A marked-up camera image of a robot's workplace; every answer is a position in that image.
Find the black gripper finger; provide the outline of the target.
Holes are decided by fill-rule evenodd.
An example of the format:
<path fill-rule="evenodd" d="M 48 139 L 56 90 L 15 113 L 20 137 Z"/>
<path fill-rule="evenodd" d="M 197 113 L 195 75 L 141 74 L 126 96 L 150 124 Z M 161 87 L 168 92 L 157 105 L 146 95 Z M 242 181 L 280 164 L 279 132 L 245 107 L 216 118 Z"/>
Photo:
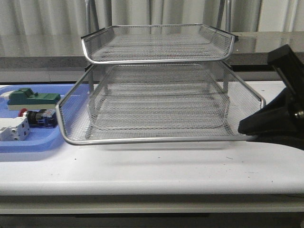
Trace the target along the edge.
<path fill-rule="evenodd" d="M 304 64 L 288 44 L 268 53 L 267 63 L 280 75 L 295 100 L 304 104 Z"/>
<path fill-rule="evenodd" d="M 304 149 L 304 94 L 282 91 L 261 110 L 243 119 L 238 132 L 255 135 L 255 142 Z"/>

